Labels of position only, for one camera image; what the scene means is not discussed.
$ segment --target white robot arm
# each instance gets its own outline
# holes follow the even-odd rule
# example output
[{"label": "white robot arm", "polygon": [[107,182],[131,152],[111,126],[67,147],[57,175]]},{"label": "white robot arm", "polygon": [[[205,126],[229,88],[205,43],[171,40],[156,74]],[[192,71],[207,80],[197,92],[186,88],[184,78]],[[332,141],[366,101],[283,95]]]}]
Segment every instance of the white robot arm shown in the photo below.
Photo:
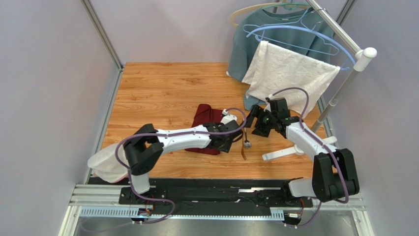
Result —
[{"label": "white robot arm", "polygon": [[233,140],[241,134],[240,130],[227,135],[202,132],[222,133],[238,128],[237,117],[226,110],[221,123],[207,122],[188,129],[162,130],[146,124],[135,134],[156,133],[161,136],[144,136],[127,141],[120,158],[127,159],[133,187],[138,194],[142,194],[150,189],[149,172],[161,155],[186,148],[214,148],[228,153]]},{"label": "white robot arm", "polygon": [[250,127],[257,118],[252,134],[268,137],[274,129],[289,139],[301,152],[306,153],[314,162],[312,178],[292,179],[281,190],[285,199],[316,197],[321,202],[336,200],[345,196],[342,182],[333,173],[331,153],[336,157],[349,195],[359,192],[359,182],[354,157],[348,149],[321,142],[321,138],[311,131],[299,117],[291,116],[284,98],[267,99],[266,109],[255,105],[247,117],[245,127]]}]

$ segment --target gray wall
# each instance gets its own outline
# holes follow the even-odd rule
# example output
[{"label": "gray wall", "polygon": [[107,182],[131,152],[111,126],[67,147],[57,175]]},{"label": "gray wall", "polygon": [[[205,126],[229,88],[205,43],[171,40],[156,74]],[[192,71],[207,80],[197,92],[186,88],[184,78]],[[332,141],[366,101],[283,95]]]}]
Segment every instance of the gray wall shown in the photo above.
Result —
[{"label": "gray wall", "polygon": [[[91,0],[125,62],[228,61],[236,10],[274,0]],[[337,17],[345,0],[319,0]]]},{"label": "gray wall", "polygon": [[1,1],[0,235],[55,236],[117,70],[78,0]]},{"label": "gray wall", "polygon": [[378,51],[331,115],[340,146],[355,154],[378,236],[419,235],[418,10],[417,1],[359,0],[344,23],[361,47]]}]

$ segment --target red cloth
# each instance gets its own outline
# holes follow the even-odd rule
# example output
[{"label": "red cloth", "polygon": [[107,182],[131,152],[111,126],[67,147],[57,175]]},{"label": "red cloth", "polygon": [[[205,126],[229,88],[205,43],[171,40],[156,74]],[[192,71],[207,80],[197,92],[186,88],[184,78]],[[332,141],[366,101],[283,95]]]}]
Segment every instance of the red cloth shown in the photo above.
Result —
[{"label": "red cloth", "polygon": [[[205,122],[220,123],[223,119],[222,112],[222,110],[212,109],[208,104],[199,104],[192,123],[192,127],[198,126]],[[185,150],[209,155],[219,155],[221,153],[219,150],[211,148],[187,148]]]}]

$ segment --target wood grain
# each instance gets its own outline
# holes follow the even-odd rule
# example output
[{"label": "wood grain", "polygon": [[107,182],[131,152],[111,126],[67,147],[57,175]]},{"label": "wood grain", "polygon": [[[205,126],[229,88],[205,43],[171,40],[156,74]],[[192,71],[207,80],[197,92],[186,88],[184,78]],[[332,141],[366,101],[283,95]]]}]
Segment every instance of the wood grain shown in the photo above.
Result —
[{"label": "wood grain", "polygon": [[[199,104],[214,109],[243,109],[247,84],[226,75],[225,63],[127,63],[122,76],[102,147],[121,141],[141,126],[152,123],[159,129],[181,129],[192,125]],[[241,120],[240,113],[233,112]],[[304,121],[311,126],[319,115],[316,107]],[[265,162],[262,154],[293,144],[272,131],[269,138],[250,134],[245,150],[234,143],[230,153],[212,156],[179,150],[160,157],[151,177],[204,178],[294,178],[310,177],[312,162],[303,155],[291,155]],[[318,132],[325,137],[324,129]]]}]

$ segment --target white cloth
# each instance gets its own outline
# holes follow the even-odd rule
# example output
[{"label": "white cloth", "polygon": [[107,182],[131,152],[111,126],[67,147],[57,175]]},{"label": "white cloth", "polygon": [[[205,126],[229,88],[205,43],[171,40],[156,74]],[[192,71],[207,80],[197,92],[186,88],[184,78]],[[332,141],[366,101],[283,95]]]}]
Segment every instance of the white cloth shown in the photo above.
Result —
[{"label": "white cloth", "polygon": [[[263,101],[281,89],[299,87],[306,90],[309,103],[305,117],[339,71],[339,66],[261,41],[242,82],[250,84],[246,98],[253,96]],[[286,98],[288,108],[299,114],[305,106],[306,97],[300,90],[284,91],[275,97]]]},{"label": "white cloth", "polygon": [[[128,175],[128,170],[115,157],[117,145],[111,144],[105,147],[88,160],[88,166],[93,169],[93,173],[109,183],[118,182]],[[128,165],[125,151],[122,147],[118,151],[118,156],[123,163]]]}]

